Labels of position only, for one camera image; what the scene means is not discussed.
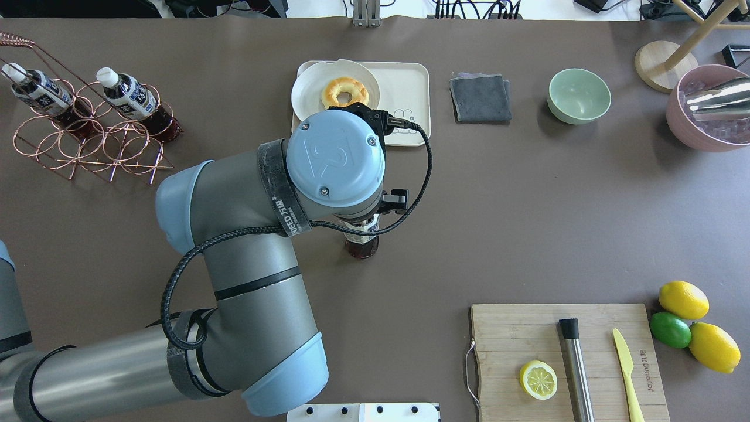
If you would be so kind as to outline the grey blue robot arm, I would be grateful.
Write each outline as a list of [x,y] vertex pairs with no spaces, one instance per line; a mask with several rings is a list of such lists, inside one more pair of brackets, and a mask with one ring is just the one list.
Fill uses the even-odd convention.
[[329,369],[291,238],[314,227],[377,237],[413,211],[382,191],[385,136],[428,136],[356,103],[302,120],[289,139],[180,171],[158,188],[158,223],[182,259],[147,328],[36,352],[2,246],[2,420],[83,421],[240,390],[268,417],[317,396]]

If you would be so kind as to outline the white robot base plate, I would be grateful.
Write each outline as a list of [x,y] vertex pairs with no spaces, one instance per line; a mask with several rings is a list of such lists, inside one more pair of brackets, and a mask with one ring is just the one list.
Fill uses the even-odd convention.
[[287,421],[440,421],[439,404],[405,403],[305,404],[287,412]]

